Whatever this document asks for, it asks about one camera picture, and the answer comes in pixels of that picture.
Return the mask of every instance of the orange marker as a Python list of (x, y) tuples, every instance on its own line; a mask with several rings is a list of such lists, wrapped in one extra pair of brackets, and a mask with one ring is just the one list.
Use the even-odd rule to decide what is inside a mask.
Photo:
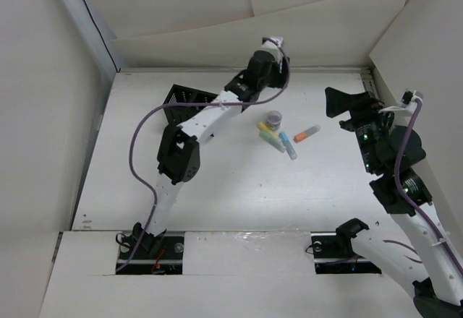
[(302, 140), (307, 139), (309, 136), (314, 135), (315, 133), (319, 132), (320, 129), (321, 128), (320, 128), (320, 126), (318, 124), (314, 125), (314, 126), (310, 127), (309, 129), (307, 129), (307, 130), (305, 130), (303, 132), (300, 132), (299, 134), (294, 136), (294, 142), (299, 143)]

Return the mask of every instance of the black basket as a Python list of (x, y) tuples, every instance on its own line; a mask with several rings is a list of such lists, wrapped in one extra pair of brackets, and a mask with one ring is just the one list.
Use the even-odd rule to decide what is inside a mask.
[[(217, 94), (203, 92), (202, 90), (173, 85), (167, 98), (166, 103), (211, 103)], [(166, 118), (169, 124), (180, 124), (198, 114), (203, 107), (169, 107), (165, 108)]]

